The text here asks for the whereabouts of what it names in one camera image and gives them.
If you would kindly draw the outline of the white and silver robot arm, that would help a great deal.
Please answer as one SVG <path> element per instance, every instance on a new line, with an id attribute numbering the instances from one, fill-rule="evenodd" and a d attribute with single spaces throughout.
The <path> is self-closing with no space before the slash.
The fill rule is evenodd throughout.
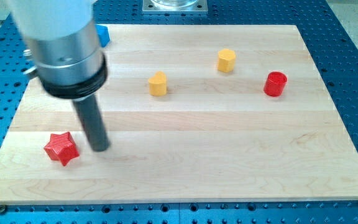
<path id="1" fill-rule="evenodd" d="M 92 0 L 8 0 L 6 4 L 46 92 L 75 99 L 102 87 L 108 74 Z"/>

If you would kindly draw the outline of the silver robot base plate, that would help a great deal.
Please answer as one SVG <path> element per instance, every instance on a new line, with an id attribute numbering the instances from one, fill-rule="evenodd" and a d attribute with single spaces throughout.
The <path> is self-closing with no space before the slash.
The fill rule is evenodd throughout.
<path id="1" fill-rule="evenodd" d="M 143 0 L 144 13 L 208 12 L 207 0 Z"/>

